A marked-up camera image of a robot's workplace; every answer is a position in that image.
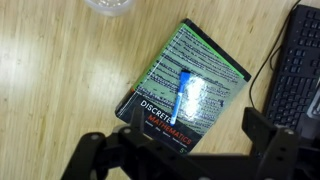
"screw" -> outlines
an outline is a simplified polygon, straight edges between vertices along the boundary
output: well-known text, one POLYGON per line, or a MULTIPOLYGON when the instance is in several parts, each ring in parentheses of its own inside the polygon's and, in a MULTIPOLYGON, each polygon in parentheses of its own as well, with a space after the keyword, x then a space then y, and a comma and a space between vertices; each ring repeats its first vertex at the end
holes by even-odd
POLYGON ((198 180, 211 180, 211 179, 208 177, 200 177, 198 180))
POLYGON ((129 129, 129 128, 124 129, 124 133, 126 133, 126 134, 131 133, 131 129, 129 129))
POLYGON ((290 135, 293 135, 294 132, 291 130, 291 129, 285 129, 284 132, 290 134, 290 135))
POLYGON ((96 170, 92 170, 91 172, 90 172, 90 180, 97 180, 98 178, 97 178, 97 172, 96 172, 96 170))
POLYGON ((97 139, 99 139, 99 135, 98 134, 92 134, 91 135, 91 139, 92 140, 97 140, 97 139))

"cable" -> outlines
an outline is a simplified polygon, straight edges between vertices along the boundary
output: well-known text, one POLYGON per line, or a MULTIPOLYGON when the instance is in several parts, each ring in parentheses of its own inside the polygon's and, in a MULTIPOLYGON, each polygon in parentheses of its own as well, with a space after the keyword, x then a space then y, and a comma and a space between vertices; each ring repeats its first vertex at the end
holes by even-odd
POLYGON ((298 1, 292 6, 289 14, 288 14, 287 17, 286 17, 286 20, 284 21, 284 23, 283 23, 283 25, 282 25, 282 27, 281 27, 281 30, 280 30, 277 38, 276 38, 276 41, 274 42, 274 44, 273 44, 273 46, 272 46, 272 48, 271 48, 271 51, 269 52, 269 54, 268 54, 267 58, 265 59, 265 61, 262 63, 262 65, 261 65, 260 69, 258 70, 256 76, 255 76, 255 77, 253 78, 253 80, 252 80, 252 83, 251 83, 250 89, 249 89, 249 98, 250 98, 250 101, 251 101, 251 104, 252 104, 252 107, 253 107, 253 108, 255 108, 255 106, 254 106, 253 99, 252 99, 252 87, 253 87, 254 83, 256 82, 258 76, 260 75, 261 70, 262 70, 263 67, 266 65, 266 63, 268 62, 268 60, 270 59, 270 56, 271 56, 273 50, 275 49, 276 45, 278 44, 278 41, 279 41, 279 39, 280 39, 280 37, 281 37, 281 34, 283 33, 284 28, 285 28, 286 24, 288 23, 288 20, 289 20, 289 17, 290 17, 291 12, 292 12, 293 9, 300 3, 300 1, 301 1, 301 0, 298 0, 298 1))
POLYGON ((271 57, 270 57, 270 69, 272 70, 272 71, 274 71, 274 68, 272 67, 272 60, 273 60, 273 58, 274 58, 274 56, 277 54, 277 52, 280 50, 282 48, 282 45, 280 45, 278 48, 277 48, 277 50, 275 50, 274 52, 273 52, 273 54, 271 55, 271 57))
POLYGON ((312 175, 312 173, 311 173, 310 171, 306 170, 305 168, 303 168, 303 172, 304 172, 304 174, 305 174, 310 180, 317 180, 317 178, 314 177, 314 176, 312 175))

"book cover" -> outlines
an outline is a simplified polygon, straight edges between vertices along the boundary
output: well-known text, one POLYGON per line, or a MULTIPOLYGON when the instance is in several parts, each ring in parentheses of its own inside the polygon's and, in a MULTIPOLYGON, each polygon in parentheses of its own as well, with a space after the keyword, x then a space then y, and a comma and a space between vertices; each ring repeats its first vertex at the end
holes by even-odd
POLYGON ((180 153, 190 152, 250 80, 249 73, 191 20, 184 20, 116 108, 130 122, 133 109, 144 108, 144 133, 180 153), (178 118, 171 113, 182 70, 191 73, 178 118))

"pen cap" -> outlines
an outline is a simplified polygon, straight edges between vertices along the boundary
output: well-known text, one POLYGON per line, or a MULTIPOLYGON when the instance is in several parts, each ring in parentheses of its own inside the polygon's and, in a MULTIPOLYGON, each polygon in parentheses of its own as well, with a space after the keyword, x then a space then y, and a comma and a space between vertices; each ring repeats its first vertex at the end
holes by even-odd
POLYGON ((96 12, 106 16, 119 16, 130 9, 134 0, 84 0, 96 12))
POLYGON ((180 85, 179 85, 179 92, 183 92, 184 91, 184 86, 186 85, 186 83, 189 81, 190 79, 190 72, 183 70, 180 73, 180 85))

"wooden table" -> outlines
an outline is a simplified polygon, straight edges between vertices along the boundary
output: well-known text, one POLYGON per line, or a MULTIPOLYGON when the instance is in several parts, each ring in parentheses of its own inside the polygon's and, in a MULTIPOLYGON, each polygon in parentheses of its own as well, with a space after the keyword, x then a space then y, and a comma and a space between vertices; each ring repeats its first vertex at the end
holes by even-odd
MULTIPOLYGON (((255 75, 295 0, 137 0, 106 17, 76 0, 0 0, 0 179, 59 179, 79 138, 114 110, 188 17, 255 75)), ((302 4, 320 8, 318 0, 302 4)), ((261 109, 272 71, 253 88, 261 109)), ((247 154, 249 83, 193 152, 247 154)), ((112 170, 110 179, 127 179, 112 170)))

